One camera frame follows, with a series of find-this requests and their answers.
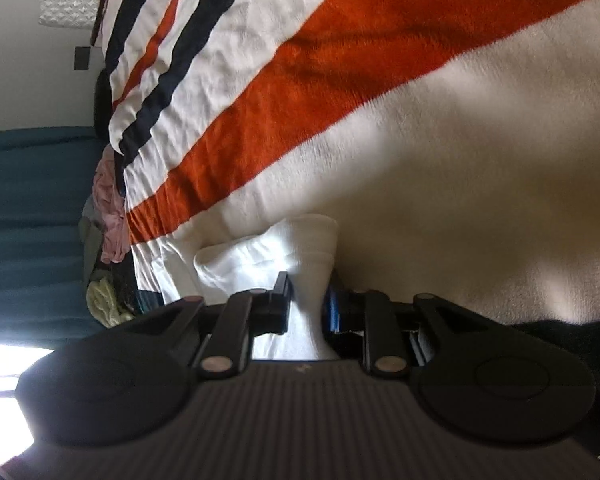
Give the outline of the right teal curtain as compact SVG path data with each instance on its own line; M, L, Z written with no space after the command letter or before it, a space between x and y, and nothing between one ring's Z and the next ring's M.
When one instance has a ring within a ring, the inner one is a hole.
M0 344L53 349L102 328L78 224L103 148L90 127L0 131Z

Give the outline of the striped bed blanket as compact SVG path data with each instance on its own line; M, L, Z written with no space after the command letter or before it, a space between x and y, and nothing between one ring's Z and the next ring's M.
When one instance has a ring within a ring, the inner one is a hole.
M136 284L324 214L356 289L600 320L600 0L105 0Z

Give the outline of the window with dark frame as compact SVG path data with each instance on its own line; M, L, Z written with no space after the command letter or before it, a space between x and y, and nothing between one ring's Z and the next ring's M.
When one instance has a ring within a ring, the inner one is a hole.
M15 392L20 376L50 353L46 348L0 344L0 466L34 443Z

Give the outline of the olive green garment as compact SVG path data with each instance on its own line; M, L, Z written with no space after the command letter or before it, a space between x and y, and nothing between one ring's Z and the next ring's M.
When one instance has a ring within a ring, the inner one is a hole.
M83 206L78 232L83 246L83 281L87 285L99 263L104 242L104 222L91 195Z

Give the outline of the dark wall switch panel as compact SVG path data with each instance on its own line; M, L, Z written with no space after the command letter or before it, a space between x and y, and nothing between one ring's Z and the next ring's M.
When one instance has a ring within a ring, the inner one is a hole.
M77 72L85 72L90 68L91 48L75 47L73 55L73 69Z

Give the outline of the yellow-green knit blanket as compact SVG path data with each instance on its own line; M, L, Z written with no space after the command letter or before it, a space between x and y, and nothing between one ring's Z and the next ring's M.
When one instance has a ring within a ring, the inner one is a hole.
M133 319L132 313L118 303L114 286L106 278L91 281L87 285L85 299L92 317L106 328L113 328Z

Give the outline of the pink garment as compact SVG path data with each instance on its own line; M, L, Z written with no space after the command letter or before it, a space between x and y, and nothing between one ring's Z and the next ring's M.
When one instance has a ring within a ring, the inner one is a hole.
M107 144L97 164L93 184L92 199L102 225L102 263L120 263L130 251L130 234L126 222L124 198L118 192L116 152Z

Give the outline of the white track jacket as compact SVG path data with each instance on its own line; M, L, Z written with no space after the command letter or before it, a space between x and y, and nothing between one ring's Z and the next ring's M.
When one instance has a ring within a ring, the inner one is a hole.
M338 242L338 223L321 214L284 219L267 231L210 246L186 256L173 247L151 263L163 300L201 296L220 304L235 292L272 289L279 273L291 280L288 330L254 338L258 360L333 360L336 353L322 335L321 310Z

